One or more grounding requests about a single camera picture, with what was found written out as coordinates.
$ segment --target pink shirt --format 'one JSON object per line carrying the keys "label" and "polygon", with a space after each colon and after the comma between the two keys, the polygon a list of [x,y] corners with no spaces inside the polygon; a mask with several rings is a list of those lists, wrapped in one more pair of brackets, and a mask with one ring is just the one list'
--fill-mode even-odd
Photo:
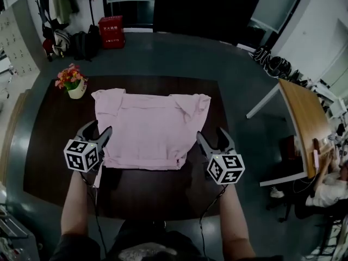
{"label": "pink shirt", "polygon": [[180,169],[210,105],[210,97],[203,94],[165,97],[109,89],[92,96],[99,132],[113,128],[104,164],[123,169]]}

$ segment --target white t-shirt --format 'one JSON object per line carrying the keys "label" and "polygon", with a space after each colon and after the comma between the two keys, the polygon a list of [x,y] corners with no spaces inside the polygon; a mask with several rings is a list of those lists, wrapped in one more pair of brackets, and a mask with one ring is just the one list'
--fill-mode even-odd
{"label": "white t-shirt", "polygon": [[327,174],[322,184],[316,189],[313,198],[307,197],[306,206],[329,207],[341,199],[348,198],[348,182],[339,180],[340,168],[334,167],[333,172]]}

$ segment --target potted plant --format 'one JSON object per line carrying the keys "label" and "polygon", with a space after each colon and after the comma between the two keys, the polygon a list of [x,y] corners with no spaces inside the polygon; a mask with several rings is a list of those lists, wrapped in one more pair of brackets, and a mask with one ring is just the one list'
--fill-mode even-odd
{"label": "potted plant", "polygon": [[69,67],[58,74],[55,85],[59,89],[66,88],[69,96],[78,99],[83,96],[87,89],[87,78],[80,73],[79,66],[70,64]]}

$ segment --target storage cabinet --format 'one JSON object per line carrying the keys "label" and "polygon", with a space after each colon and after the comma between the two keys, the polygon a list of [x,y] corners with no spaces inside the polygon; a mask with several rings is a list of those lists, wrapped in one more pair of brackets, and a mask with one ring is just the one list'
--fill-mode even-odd
{"label": "storage cabinet", "polygon": [[0,14],[0,46],[19,76],[40,72],[47,62],[27,0],[18,0]]}

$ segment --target grey floor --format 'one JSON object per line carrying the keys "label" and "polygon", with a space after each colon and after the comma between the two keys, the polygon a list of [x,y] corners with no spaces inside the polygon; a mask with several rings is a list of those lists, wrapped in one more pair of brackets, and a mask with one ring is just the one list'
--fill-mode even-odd
{"label": "grey floor", "polygon": [[[23,192],[24,164],[33,124],[47,86],[71,62],[72,59],[64,58],[49,63],[34,83],[16,126],[7,174],[10,211],[35,233],[47,252],[52,252],[59,240],[62,208]],[[189,36],[128,33],[124,49],[100,51],[92,62],[79,61],[78,64],[86,76],[138,74],[217,80],[229,132],[246,165],[237,191],[256,254],[280,254],[286,261],[298,261],[301,255],[316,248],[322,230],[315,225],[322,222],[322,217],[298,220],[291,212],[287,222],[279,223],[277,218],[285,209],[265,209],[269,201],[268,189],[260,188],[259,182],[269,177],[271,167],[280,160],[279,138],[288,136],[293,129],[287,123],[286,106],[280,96],[274,97],[252,119],[245,118],[246,113],[277,83],[245,51]],[[89,219],[90,236],[101,243],[95,218],[90,216]],[[111,247],[122,220],[100,218],[100,221],[107,247]],[[219,216],[205,218],[203,227],[207,255],[223,260]],[[189,236],[201,250],[198,219],[169,221],[167,228]]]}

